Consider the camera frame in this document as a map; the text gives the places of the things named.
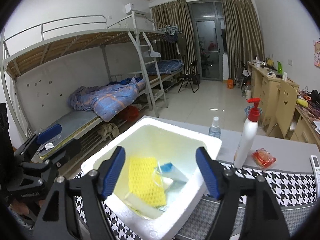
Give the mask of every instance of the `houndstooth tablecloth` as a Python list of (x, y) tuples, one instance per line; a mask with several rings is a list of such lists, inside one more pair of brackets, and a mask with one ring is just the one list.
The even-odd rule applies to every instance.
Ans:
[[(305, 220), (316, 202), (316, 184), (314, 175), (311, 173), (294, 173), (285, 171), (262, 171), (256, 168), (242, 167), (236, 169), (231, 163), (221, 162), (227, 169), (234, 169), (235, 173), (243, 178), (254, 179), (258, 175), (266, 178), (276, 199), (284, 213), (289, 232), (292, 235), (299, 225)], [(81, 171), (75, 178), (84, 176)], [(81, 197), (76, 197), (76, 210), (86, 223), (83, 202)], [(105, 204), (101, 202), (106, 213), (108, 222), (113, 229), (113, 233), (119, 240), (140, 240), (141, 238), (132, 232)], [(234, 229), (242, 225), (244, 217), (244, 205), (246, 196), (239, 198), (239, 208), (237, 212)], [(179, 239), (203, 240), (210, 228), (210, 225), (217, 212), (219, 202), (209, 194), (205, 194), (200, 200), (188, 221), (178, 232)]]

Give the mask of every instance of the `upper bunk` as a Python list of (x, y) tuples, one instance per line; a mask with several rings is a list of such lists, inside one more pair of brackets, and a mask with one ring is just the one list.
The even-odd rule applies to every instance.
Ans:
[[(176, 30), (177, 27), (171, 27), (169, 25), (163, 25), (159, 23), (154, 23), (148, 18), (148, 21), (152, 22), (153, 30), (144, 30), (139, 29), (136, 26), (135, 22), (135, 14), (132, 12), (131, 15), (125, 17), (124, 19), (108, 26), (107, 20), (105, 19), (105, 28), (104, 29), (95, 29), (95, 30), (86, 30), (79, 32), (72, 32), (65, 35), (55, 36), (49, 39), (44, 39), (44, 33), (53, 31), (60, 28), (70, 27), (74, 25), (82, 25), (82, 24), (90, 24), (90, 23), (102, 23), (102, 22), (89, 22), (89, 23), (78, 23), (73, 25), (65, 25), (57, 28), (52, 28), (43, 31), (43, 26), (48, 23), (52, 23), (55, 21), (61, 21), (65, 19), (71, 18), (81, 18), (80, 17), (68, 17), (64, 19), (57, 19), (54, 21), (42, 23), (39, 25), (35, 25), (26, 30), (23, 30), (15, 35), (12, 35), (3, 40), (3, 48), (4, 48), (4, 70), (11, 76), (11, 78), (15, 79), (24, 73), (48, 62), (54, 60), (56, 58), (62, 57), (67, 54), (71, 54), (74, 52), (78, 52), (84, 49), (90, 49), (94, 47), (110, 45), (110, 44), (118, 44), (118, 43), (126, 43), (131, 42), (128, 32), (131, 32), (135, 37), (136, 33), (139, 33), (139, 38), (141, 41), (144, 40), (142, 33), (144, 32), (149, 40), (159, 40), (164, 38), (166, 32), (170, 32)], [(132, 18), (133, 26), (135, 28), (121, 28), (122, 26), (128, 26), (128, 20)], [(23, 50), (16, 52), (13, 55), (9, 54), (7, 49), (6, 42), (11, 38), (28, 31), (30, 29), (41, 27), (41, 37), (42, 41), (33, 44)]]

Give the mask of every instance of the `glass door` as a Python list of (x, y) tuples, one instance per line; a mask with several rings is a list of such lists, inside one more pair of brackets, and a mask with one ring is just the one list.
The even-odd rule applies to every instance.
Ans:
[(196, 56), (202, 79), (223, 79), (222, 54), (226, 52), (223, 31), (224, 19), (220, 1), (189, 4), (195, 33)]
[(199, 52), (201, 61), (201, 76), (220, 80), (220, 49), (218, 46), (215, 21), (196, 22)]

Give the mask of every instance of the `metal bed frame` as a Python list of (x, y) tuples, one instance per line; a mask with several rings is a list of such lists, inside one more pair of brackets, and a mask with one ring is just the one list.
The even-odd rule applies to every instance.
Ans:
[[(153, 30), (143, 30), (139, 29), (137, 27), (136, 17), (137, 16), (143, 16), (148, 21), (152, 22)], [(67, 19), (75, 19), (75, 18), (84, 18), (84, 17), (102, 17), (103, 21), (97, 20), (97, 21), (91, 21), (91, 22), (83, 22), (83, 23), (76, 23), (71, 25), (62, 25), (60, 27), (55, 27), (52, 29), (44, 30), (44, 27), (47, 26), (47, 24), (53, 23), (53, 22), (59, 22), (62, 20)], [(132, 19), (133, 28), (127, 28), (128, 27), (128, 21)], [(80, 32), (73, 32), (68, 33), (61, 36), (56, 36), (53, 38), (45, 39), (44, 34), (53, 30), (57, 30), (60, 28), (70, 27), (70, 26), (76, 26), (76, 25), (85, 25), (85, 24), (105, 24), (105, 27), (103, 29), (96, 29), (96, 30), (87, 30), (87, 31), (80, 31)], [(9, 50), (7, 48), (7, 41), (11, 38), (28, 31), (33, 28), (40, 27), (41, 30), (41, 41), (33, 44), (13, 55), (10, 55)], [(32, 26), (30, 28), (27, 28), (21, 32), (16, 33), (15, 35), (12, 35), (8, 38), (4, 37), (4, 29), (1, 32), (0, 35), (0, 50), (3, 52), (1, 54), (1, 60), (0, 60), (0, 75), (1, 75), (1, 82), (4, 89), (4, 95), (7, 101), (7, 105), (9, 108), (9, 111), (12, 115), (12, 118), (14, 120), (15, 125), (17, 126), (17, 129), (22, 137), (22, 139), (25, 141), (27, 138), (29, 138), (34, 132), (35, 129), (31, 127), (28, 118), (25, 114), (25, 111), (23, 109), (23, 106), (21, 104), (18, 91), (15, 86), (15, 82), (19, 76), (23, 75), (24, 73), (28, 72), (31, 69), (34, 69), (38, 67), (39, 65), (42, 65), (50, 60), (56, 59), (58, 57), (62, 57), (67, 54), (71, 54), (83, 49), (89, 49), (93, 47), (100, 47), (102, 50), (102, 55), (105, 63), (105, 67), (107, 70), (108, 78), (110, 81), (113, 79), (117, 80), (117, 78), (123, 78), (124, 76), (136, 76), (136, 75), (142, 75), (142, 78), (146, 82), (146, 87), (144, 90), (142, 90), (139, 93), (139, 96), (142, 94), (146, 94), (149, 110), (152, 109), (155, 112), (156, 117), (158, 117), (158, 112), (156, 109), (156, 101), (159, 98), (163, 98), (165, 105), (167, 107), (167, 102), (165, 100), (165, 92), (162, 85), (162, 78), (159, 73), (158, 64), (156, 58), (153, 58), (153, 61), (145, 62), (144, 57), (142, 56), (142, 48), (146, 47), (149, 50), (153, 50), (153, 46), (150, 42), (150, 40), (158, 40), (164, 37), (165, 33), (171, 33), (173, 31), (176, 31), (178, 28), (177, 26), (169, 26), (164, 25), (160, 23), (155, 23), (151, 20), (149, 20), (145, 15), (141, 15), (139, 13), (136, 13), (135, 11), (132, 11), (132, 14), (123, 18), (122, 20), (108, 26), (107, 19), (103, 15), (86, 15), (86, 16), (77, 16), (77, 17), (67, 17), (67, 18), (61, 18), (57, 20), (52, 20), (48, 22), (44, 22), (35, 26)], [(146, 45), (141, 45), (141, 41), (146, 42)], [(141, 71), (138, 72), (132, 72), (132, 73), (126, 73), (126, 74), (116, 74), (111, 75), (108, 65), (108, 60), (105, 52), (105, 46), (109, 44), (116, 44), (116, 43), (125, 43), (125, 42), (132, 42), (137, 50), (139, 60), (140, 60), (140, 66)], [(149, 76), (147, 73), (146, 65), (154, 63), (156, 66), (157, 71), (157, 77), (149, 80)], [(17, 96), (18, 104), (20, 105), (20, 109), (22, 112), (23, 117), (27, 121), (28, 127), (27, 132), (25, 133), (22, 129), (22, 126), (20, 125), (20, 122), (17, 118), (17, 115), (15, 113), (15, 110), (12, 105), (12, 101), (9, 96), (9, 91), (7, 88), (4, 72), (7, 72), (9, 76), (13, 79), (15, 94)], [(160, 85), (161, 93), (160, 95), (154, 96), (152, 93), (152, 88)], [(89, 125), (85, 127), (85, 129), (81, 130), (79, 133), (77, 133), (74, 138), (80, 138), (85, 133), (87, 133), (89, 130), (93, 129), (97, 125), (99, 125), (102, 122), (102, 119), (99, 117), (93, 120)]]

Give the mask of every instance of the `styrofoam box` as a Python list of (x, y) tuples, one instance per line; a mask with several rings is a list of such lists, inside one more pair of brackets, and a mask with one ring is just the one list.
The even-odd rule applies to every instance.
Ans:
[[(126, 161), (107, 206), (142, 239), (172, 239), (200, 201), (206, 186), (196, 164), (196, 149), (203, 146), (214, 160), (221, 140), (195, 131), (143, 118), (81, 165), (86, 174), (98, 169), (110, 158), (117, 146), (125, 149)], [(129, 156), (155, 157), (160, 165), (171, 162), (187, 177), (188, 182), (167, 210), (156, 219), (147, 219), (132, 211), (123, 200), (129, 192)]]

